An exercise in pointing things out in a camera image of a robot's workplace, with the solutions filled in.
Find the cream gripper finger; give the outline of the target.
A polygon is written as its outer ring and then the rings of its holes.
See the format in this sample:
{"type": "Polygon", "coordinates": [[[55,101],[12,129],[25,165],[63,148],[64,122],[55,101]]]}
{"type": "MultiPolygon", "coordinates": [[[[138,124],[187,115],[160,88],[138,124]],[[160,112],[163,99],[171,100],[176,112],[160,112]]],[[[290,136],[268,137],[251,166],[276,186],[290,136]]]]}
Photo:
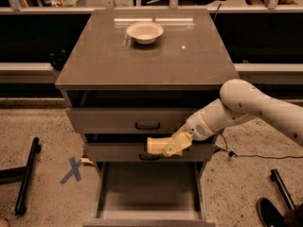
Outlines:
{"type": "Polygon", "coordinates": [[[188,132],[176,133],[163,148],[163,155],[170,157],[173,154],[188,148],[192,143],[192,135],[188,132]]]}

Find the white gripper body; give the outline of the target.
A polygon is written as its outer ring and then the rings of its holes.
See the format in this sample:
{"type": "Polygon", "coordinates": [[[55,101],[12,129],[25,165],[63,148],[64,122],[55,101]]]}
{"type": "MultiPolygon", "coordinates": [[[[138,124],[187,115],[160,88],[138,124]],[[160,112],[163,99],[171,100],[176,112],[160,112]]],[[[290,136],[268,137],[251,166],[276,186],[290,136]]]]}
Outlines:
{"type": "Polygon", "coordinates": [[[204,141],[215,134],[207,125],[202,110],[192,114],[187,119],[186,130],[191,134],[194,141],[204,141]]]}

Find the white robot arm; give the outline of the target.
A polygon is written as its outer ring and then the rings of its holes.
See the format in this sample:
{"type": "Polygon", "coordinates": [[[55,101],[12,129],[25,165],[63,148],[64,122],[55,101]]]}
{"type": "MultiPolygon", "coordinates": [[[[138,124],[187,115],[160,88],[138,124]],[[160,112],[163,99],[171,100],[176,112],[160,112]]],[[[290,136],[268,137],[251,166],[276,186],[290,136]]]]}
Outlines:
{"type": "Polygon", "coordinates": [[[163,148],[171,156],[193,141],[204,141],[216,132],[240,122],[258,117],[277,131],[303,146],[303,108],[265,95],[241,79],[227,81],[220,97],[192,114],[163,148]]]}

